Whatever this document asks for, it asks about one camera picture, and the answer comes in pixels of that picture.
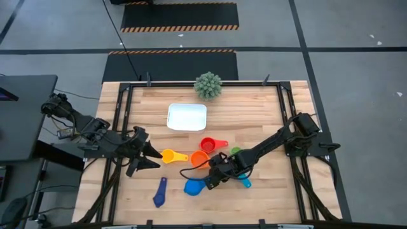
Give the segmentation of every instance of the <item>wire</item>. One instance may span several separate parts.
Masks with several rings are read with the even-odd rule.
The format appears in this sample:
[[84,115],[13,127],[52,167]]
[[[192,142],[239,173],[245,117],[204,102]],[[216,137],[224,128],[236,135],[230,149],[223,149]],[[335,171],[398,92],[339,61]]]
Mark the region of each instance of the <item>wire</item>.
[[93,159],[93,161],[91,161],[87,166],[85,166],[85,168],[83,169],[82,172],[85,172],[85,170],[86,170],[89,166],[91,166],[91,164],[95,163],[95,162],[97,161],[97,159],[98,159],[98,158]]
[[206,160],[205,162],[203,162],[202,164],[200,164],[200,165],[198,165],[198,166],[195,166],[194,168],[181,169],[181,170],[179,171],[179,174],[180,174],[183,178],[188,179],[188,180],[190,180],[190,181],[205,181],[207,178],[200,178],[200,179],[198,179],[198,178],[191,178],[191,177],[185,176],[185,175],[183,174],[183,172],[184,172],[184,171],[189,171],[189,170],[197,169],[197,168],[199,168],[199,167],[205,165],[205,163],[207,163],[209,160],[210,160],[210,159]]
[[32,194],[34,194],[34,193],[36,193],[36,192],[39,192],[39,191],[41,191],[41,190],[45,190],[45,189],[48,189],[48,188],[58,188],[58,187],[79,188],[78,186],[75,186],[75,185],[67,185],[67,184],[48,186],[48,187],[46,187],[46,188],[40,188],[39,190],[30,192],[30,193],[26,194],[23,198],[26,198],[26,197],[28,197],[29,195],[32,195]]
[[110,22],[111,22],[112,25],[113,25],[114,31],[116,31],[116,34],[117,34],[117,36],[119,37],[119,40],[120,40],[120,42],[121,42],[121,45],[123,45],[123,49],[124,49],[125,52],[126,52],[126,56],[127,56],[128,62],[130,63],[130,65],[131,65],[131,67],[132,67],[132,69],[133,69],[133,72],[134,72],[134,74],[135,74],[135,77],[140,81],[140,80],[141,80],[141,76],[139,76],[139,75],[137,74],[137,72],[135,71],[135,68],[134,68],[134,66],[133,66],[133,62],[132,62],[132,60],[130,59],[130,55],[129,55],[128,52],[127,52],[125,43],[124,43],[123,40],[121,39],[121,36],[120,36],[120,34],[119,34],[119,32],[118,32],[116,26],[114,25],[113,19],[112,19],[112,17],[110,16],[110,13],[109,13],[109,10],[107,9],[106,3],[104,2],[104,0],[102,0],[102,2],[103,2],[103,5],[104,5],[104,8],[105,8],[105,10],[106,10],[107,15],[109,16]]
[[316,156],[316,158],[322,162],[324,162],[325,164],[329,165],[329,167],[332,170],[332,176],[333,176],[333,186],[336,187],[336,182],[337,182],[337,176],[336,176],[336,170],[333,167],[333,164],[331,162],[329,162],[328,160],[326,160],[324,157],[322,156]]
[[97,134],[97,135],[101,135],[101,136],[103,137],[103,139],[105,139],[106,141],[110,142],[111,144],[114,144],[114,145],[117,145],[117,146],[120,146],[120,145],[122,145],[122,144],[128,143],[128,142],[130,142],[131,140],[133,140],[133,138],[131,137],[131,138],[129,138],[129,139],[127,139],[126,141],[123,141],[123,142],[114,142],[114,141],[110,140],[109,138],[107,138],[106,136],[104,136],[104,134],[99,133],[99,132],[89,131],[89,132],[80,133],[80,135],[85,135],[85,134]]
[[54,135],[55,137],[58,137],[58,135],[54,134],[51,130],[48,130],[48,129],[45,128],[45,127],[42,127],[42,128],[43,128],[44,130],[46,130],[48,133]]
[[72,126],[68,126],[68,125],[66,125],[66,123],[64,123],[63,121],[60,121],[60,120],[58,120],[58,119],[56,119],[56,118],[54,118],[54,117],[52,117],[52,116],[51,116],[51,119],[54,120],[54,121],[57,121],[57,122],[59,122],[59,123],[62,123],[64,126],[66,126],[66,127],[68,127],[68,128],[72,128]]
[[[112,158],[112,162],[117,166],[117,161],[114,158]],[[126,164],[124,164],[124,165],[121,164],[120,166],[126,167],[126,166],[130,165],[130,163],[131,163],[131,161],[128,161]]]
[[10,224],[10,223],[16,223],[16,222],[19,222],[19,221],[21,221],[21,220],[25,220],[25,219],[31,218],[31,217],[33,217],[33,216],[38,216],[38,215],[40,215],[40,214],[45,214],[45,213],[47,213],[47,212],[54,211],[54,210],[59,210],[59,209],[61,209],[61,210],[71,210],[71,209],[75,209],[75,207],[54,207],[54,208],[51,208],[51,209],[48,209],[48,210],[45,210],[45,211],[38,212],[38,213],[36,213],[36,214],[32,214],[32,215],[30,215],[30,216],[22,217],[22,218],[20,218],[20,219],[16,219],[16,220],[9,221],[9,222],[6,222],[6,223],[1,223],[0,226],[8,225],[8,224]]
[[87,97],[87,96],[78,95],[78,94],[75,94],[75,93],[72,93],[72,92],[66,92],[66,91],[59,90],[59,89],[54,89],[54,90],[56,90],[58,92],[67,93],[67,94],[70,94],[70,95],[75,95],[75,96],[78,96],[78,97],[81,97],[81,98],[84,98],[84,99],[94,99],[94,100],[97,100],[97,101],[99,100],[98,98],[95,98],[95,97]]

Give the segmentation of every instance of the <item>white bowl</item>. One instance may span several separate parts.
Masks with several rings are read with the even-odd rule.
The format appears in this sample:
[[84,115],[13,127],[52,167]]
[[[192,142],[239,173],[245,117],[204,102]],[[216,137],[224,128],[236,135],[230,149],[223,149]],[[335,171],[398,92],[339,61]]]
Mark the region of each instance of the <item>white bowl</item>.
[[206,114],[206,106],[202,104],[171,104],[168,107],[167,126],[177,131],[203,131]]

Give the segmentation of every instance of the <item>green plant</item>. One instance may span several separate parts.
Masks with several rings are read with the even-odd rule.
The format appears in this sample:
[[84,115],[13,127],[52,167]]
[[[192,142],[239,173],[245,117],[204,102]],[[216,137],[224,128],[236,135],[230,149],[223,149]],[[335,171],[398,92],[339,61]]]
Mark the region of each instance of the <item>green plant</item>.
[[197,78],[193,88],[198,92],[199,98],[205,101],[211,101],[221,94],[221,78],[211,72],[202,74]]

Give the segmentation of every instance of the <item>concrete floor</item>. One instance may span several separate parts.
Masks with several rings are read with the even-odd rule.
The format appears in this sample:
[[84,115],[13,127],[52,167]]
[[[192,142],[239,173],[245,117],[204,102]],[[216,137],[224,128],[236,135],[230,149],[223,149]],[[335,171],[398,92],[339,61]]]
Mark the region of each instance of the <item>concrete floor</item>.
[[[21,1],[0,0],[0,31]],[[23,2],[5,38],[0,36],[0,53],[54,50],[61,54],[0,54],[0,73],[56,74],[58,89],[98,97],[107,54],[63,54],[63,50],[121,48],[102,0]],[[121,36],[127,48],[300,47],[288,0],[235,2],[239,31]],[[295,0],[295,4],[308,47],[407,46],[406,1]],[[124,6],[108,1],[107,5],[119,27]],[[407,53],[324,52],[310,53],[310,58],[333,141],[342,145],[336,154],[352,220],[407,225]],[[267,74],[271,80],[308,80],[301,52],[238,52],[237,63],[240,80],[262,80]],[[95,100],[75,96],[69,100],[82,113],[96,112]],[[56,131],[49,120],[44,127]],[[45,131],[40,139],[58,142]],[[43,208],[69,207],[75,199],[75,193],[49,194]],[[67,224],[71,216],[69,211],[49,215],[56,225]]]

